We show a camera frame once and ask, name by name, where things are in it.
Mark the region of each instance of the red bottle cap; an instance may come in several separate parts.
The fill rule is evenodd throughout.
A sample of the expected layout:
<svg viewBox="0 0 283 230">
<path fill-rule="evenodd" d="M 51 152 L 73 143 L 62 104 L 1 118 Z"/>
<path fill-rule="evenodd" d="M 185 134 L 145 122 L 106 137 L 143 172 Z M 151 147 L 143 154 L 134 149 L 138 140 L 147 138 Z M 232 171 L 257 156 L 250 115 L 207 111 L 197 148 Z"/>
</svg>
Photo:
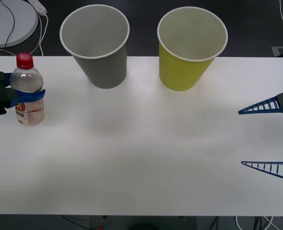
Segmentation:
<svg viewBox="0 0 283 230">
<path fill-rule="evenodd" d="M 21 69 L 31 69 L 34 67 L 33 56 L 30 54 L 17 54 L 17 67 Z"/>
</svg>

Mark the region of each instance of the plastic bottle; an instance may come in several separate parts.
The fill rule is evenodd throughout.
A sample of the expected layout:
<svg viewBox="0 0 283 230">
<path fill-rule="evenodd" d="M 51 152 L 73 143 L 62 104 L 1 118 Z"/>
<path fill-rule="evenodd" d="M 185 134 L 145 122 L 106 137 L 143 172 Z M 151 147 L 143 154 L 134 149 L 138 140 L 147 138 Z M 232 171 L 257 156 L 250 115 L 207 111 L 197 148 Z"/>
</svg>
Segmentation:
<svg viewBox="0 0 283 230">
<path fill-rule="evenodd" d="M 40 92 L 44 80 L 38 70 L 34 68 L 33 56 L 18 54 L 17 68 L 10 76 L 11 87 L 22 92 Z M 16 106 L 18 122 L 24 125 L 36 125 L 45 117 L 44 100 L 31 103 L 20 103 Z"/>
</svg>

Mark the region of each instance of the dark floor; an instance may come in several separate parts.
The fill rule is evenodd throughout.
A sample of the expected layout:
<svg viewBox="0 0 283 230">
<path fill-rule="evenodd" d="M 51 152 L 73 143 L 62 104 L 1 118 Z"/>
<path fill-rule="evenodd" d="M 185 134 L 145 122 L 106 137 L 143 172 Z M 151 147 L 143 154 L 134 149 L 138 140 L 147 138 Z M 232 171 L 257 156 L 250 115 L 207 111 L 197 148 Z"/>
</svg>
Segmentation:
<svg viewBox="0 0 283 230">
<path fill-rule="evenodd" d="M 158 56 L 157 25 L 161 17 L 182 6 L 205 8 L 225 23 L 229 41 L 221 56 L 273 57 L 272 46 L 283 46 L 283 22 L 279 0 L 40 0 L 46 7 L 49 25 L 42 42 L 46 56 L 68 56 L 59 40 L 63 20 L 75 9 L 89 4 L 107 4 L 121 10 L 129 20 L 130 56 Z M 13 53 L 30 51 L 38 43 L 40 26 L 23 43 L 10 47 Z"/>
<path fill-rule="evenodd" d="M 107 4 L 121 10 L 129 20 L 128 40 L 130 56 L 158 56 L 156 29 L 161 17 L 181 6 L 197 6 L 219 16 L 228 29 L 229 42 L 221 56 L 273 57 L 272 46 L 283 46 L 283 23 L 278 0 L 40 0 L 46 7 L 49 25 L 42 42 L 45 56 L 68 56 L 59 40 L 59 29 L 75 9 L 89 4 Z M 8 48 L 13 53 L 30 51 L 38 43 L 40 27 L 23 43 Z M 105 226 L 106 230 L 126 230 L 134 223 L 155 224 L 158 230 L 209 230 L 214 217 L 101 217 L 73 216 L 74 221 L 87 227 Z M 253 229 L 254 218 L 239 218 L 242 229 Z M 274 218 L 283 230 L 283 218 Z M 0 215 L 0 230 L 80 230 L 61 216 Z M 220 217 L 219 229 L 237 229 L 233 217 Z"/>
<path fill-rule="evenodd" d="M 101 221 L 101 216 L 66 216 L 89 229 L 103 226 L 104 230 L 237 230 L 234 217 L 219 217 L 218 227 L 212 223 L 215 217 L 128 217 L 110 216 Z M 243 230 L 252 230 L 254 217 L 239 217 Z M 283 218 L 275 217 L 273 223 L 283 230 Z M 262 218 L 262 226 L 267 222 Z M 57 215 L 0 215 L 0 230 L 83 230 Z"/>
</svg>

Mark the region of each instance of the white round object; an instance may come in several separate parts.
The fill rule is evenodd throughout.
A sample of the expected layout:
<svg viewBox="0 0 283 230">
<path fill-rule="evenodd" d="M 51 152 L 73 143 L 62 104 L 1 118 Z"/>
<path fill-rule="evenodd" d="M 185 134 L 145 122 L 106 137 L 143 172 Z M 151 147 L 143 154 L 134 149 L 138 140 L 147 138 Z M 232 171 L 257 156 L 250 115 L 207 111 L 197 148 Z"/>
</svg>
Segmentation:
<svg viewBox="0 0 283 230">
<path fill-rule="evenodd" d="M 15 17 L 15 28 L 8 39 L 6 47 L 15 46 L 26 40 L 35 31 L 38 16 L 34 8 L 22 0 L 2 1 Z M 13 27 L 11 12 L 0 3 L 0 48 L 5 47 L 6 40 Z"/>
</svg>

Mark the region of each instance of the cup rim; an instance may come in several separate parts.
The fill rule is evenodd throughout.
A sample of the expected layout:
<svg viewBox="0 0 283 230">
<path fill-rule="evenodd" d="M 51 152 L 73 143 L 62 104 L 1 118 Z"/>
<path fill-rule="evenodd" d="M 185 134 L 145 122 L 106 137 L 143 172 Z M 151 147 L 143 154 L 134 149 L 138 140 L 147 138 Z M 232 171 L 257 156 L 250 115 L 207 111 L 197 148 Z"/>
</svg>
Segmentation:
<svg viewBox="0 0 283 230">
<path fill-rule="evenodd" d="M 126 22 L 126 25 L 127 25 L 127 34 L 126 34 L 126 37 L 124 39 L 124 41 L 121 43 L 121 45 L 119 45 L 119 47 L 115 50 L 113 50 L 112 52 L 108 53 L 108 54 L 104 54 L 104 55 L 101 55 L 101 56 L 97 56 L 97 57 L 87 57 L 87 56 L 82 56 L 82 55 L 79 55 L 79 54 L 76 54 L 74 52 L 72 52 L 70 49 L 68 49 L 68 47 L 65 45 L 64 41 L 63 41 L 63 38 L 62 38 L 62 31 L 63 31 L 63 27 L 66 23 L 66 21 L 75 13 L 77 13 L 78 11 L 81 11 L 82 9 L 84 8 L 90 8 L 90 7 L 97 7 L 97 6 L 103 6 L 103 7 L 107 7 L 107 8 L 110 8 L 110 9 L 113 9 L 115 11 L 117 11 L 118 13 L 120 13 L 124 19 L 125 19 L 125 22 Z M 76 9 L 75 11 L 73 11 L 72 13 L 70 13 L 63 21 L 61 27 L 60 27 L 60 30 L 59 30 L 59 37 L 60 37 L 60 42 L 61 44 L 63 45 L 63 47 L 65 48 L 65 50 L 67 50 L 71 55 L 75 56 L 75 57 L 78 57 L 78 58 L 82 58 L 82 59 L 100 59 L 100 58 L 105 58 L 105 57 L 108 57 L 114 53 L 116 53 L 119 49 L 121 49 L 125 43 L 127 42 L 127 39 L 128 39 L 128 36 L 130 34 L 130 24 L 128 23 L 128 20 L 126 18 L 126 16 L 120 11 L 118 10 L 117 8 L 115 7 L 112 7 L 112 6 L 108 6 L 108 5 L 103 5 L 103 4 L 93 4 L 93 5 L 88 5 L 88 6 L 83 6 L 83 7 L 80 7 L 78 9 Z"/>
<path fill-rule="evenodd" d="M 172 12 L 174 11 L 178 11 L 180 9 L 197 9 L 197 10 L 201 10 L 201 11 L 204 11 L 206 13 L 209 13 L 211 15 L 213 15 L 216 19 L 218 19 L 218 21 L 222 24 L 222 27 L 224 29 L 224 32 L 226 34 L 226 41 L 223 45 L 223 47 L 221 48 L 221 50 L 216 53 L 215 55 L 211 56 L 211 57 L 208 57 L 208 58 L 205 58 L 205 59 L 198 59 L 198 60 L 193 60 L 193 59 L 187 59 L 187 58 L 184 58 L 184 57 L 180 57 L 174 53 L 172 53 L 167 47 L 165 47 L 165 45 L 163 44 L 161 38 L 160 38 L 160 34 L 159 34 L 159 29 L 160 29 L 160 25 L 162 23 L 162 21 L 169 15 L 171 14 Z M 171 11 L 169 11 L 168 13 L 166 13 L 162 18 L 161 20 L 159 21 L 158 23 L 158 27 L 157 27 L 157 37 L 158 37 L 158 40 L 159 40 L 159 43 L 162 45 L 162 47 L 169 53 L 171 54 L 172 56 L 178 58 L 178 59 L 181 59 L 181 60 L 184 60 L 184 61 L 189 61 L 189 62 L 203 62 L 203 61 L 209 61 L 211 59 L 214 59 L 215 57 L 217 57 L 219 54 L 221 54 L 223 52 L 223 50 L 225 49 L 226 45 L 227 45 L 227 41 L 228 41 L 228 34 L 227 34 L 227 29 L 226 29 L 226 26 L 224 25 L 223 21 L 217 16 L 215 15 L 214 13 L 206 10 L 206 9 L 203 9 L 203 8 L 200 8 L 200 7 L 194 7 L 194 6 L 184 6 L 184 7 L 179 7 L 179 8 L 176 8 L 176 9 L 173 9 Z"/>
</svg>

